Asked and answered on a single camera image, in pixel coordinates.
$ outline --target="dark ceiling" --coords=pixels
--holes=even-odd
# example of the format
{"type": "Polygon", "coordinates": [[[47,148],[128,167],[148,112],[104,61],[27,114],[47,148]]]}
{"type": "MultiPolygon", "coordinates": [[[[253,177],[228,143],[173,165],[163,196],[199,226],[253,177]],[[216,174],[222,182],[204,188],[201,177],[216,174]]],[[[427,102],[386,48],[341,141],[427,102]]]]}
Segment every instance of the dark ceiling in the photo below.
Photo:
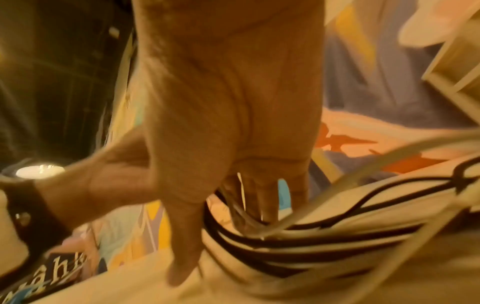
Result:
{"type": "Polygon", "coordinates": [[[26,157],[91,153],[133,27],[126,7],[114,0],[0,1],[0,168],[26,157]]]}

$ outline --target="blue paint patch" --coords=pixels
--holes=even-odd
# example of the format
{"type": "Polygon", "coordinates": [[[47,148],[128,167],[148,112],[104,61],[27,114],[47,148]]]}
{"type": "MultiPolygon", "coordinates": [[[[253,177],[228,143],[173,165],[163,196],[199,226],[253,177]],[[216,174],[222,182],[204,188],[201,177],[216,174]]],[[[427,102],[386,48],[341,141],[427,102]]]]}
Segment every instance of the blue paint patch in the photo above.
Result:
{"type": "Polygon", "coordinates": [[[284,179],[278,180],[278,199],[280,201],[279,208],[284,210],[290,208],[292,203],[290,200],[290,190],[284,179]]]}

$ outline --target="round light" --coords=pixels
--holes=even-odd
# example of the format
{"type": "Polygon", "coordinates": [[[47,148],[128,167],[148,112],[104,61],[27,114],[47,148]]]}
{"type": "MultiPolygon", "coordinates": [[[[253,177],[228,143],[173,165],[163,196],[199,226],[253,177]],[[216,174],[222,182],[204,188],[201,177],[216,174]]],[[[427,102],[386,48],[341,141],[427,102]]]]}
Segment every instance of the round light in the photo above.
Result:
{"type": "Polygon", "coordinates": [[[35,165],[18,169],[15,173],[17,177],[25,179],[43,179],[64,172],[65,169],[55,165],[35,165]]]}

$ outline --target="skin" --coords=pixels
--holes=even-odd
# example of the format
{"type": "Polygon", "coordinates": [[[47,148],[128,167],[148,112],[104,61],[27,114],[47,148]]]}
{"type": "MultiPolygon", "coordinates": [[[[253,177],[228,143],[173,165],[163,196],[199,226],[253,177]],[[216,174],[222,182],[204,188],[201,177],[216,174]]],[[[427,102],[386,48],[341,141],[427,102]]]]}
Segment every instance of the skin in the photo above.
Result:
{"type": "Polygon", "coordinates": [[[70,228],[159,198],[170,218],[171,285],[203,250],[204,200],[218,187],[257,219],[278,220],[278,179],[308,201],[320,128],[320,0],[136,0],[144,126],[64,174],[37,182],[70,228]]]}

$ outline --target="black wristband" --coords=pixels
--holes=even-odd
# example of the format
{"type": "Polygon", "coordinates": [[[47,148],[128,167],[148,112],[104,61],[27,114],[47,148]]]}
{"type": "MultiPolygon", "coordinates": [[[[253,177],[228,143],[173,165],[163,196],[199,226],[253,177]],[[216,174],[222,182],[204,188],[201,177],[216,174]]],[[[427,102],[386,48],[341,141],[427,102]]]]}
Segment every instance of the black wristband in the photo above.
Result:
{"type": "Polygon", "coordinates": [[[0,290],[34,271],[32,267],[46,251],[72,234],[50,212],[34,181],[12,183],[2,190],[7,197],[11,221],[18,237],[27,245],[29,256],[22,266],[0,278],[0,290]]]}

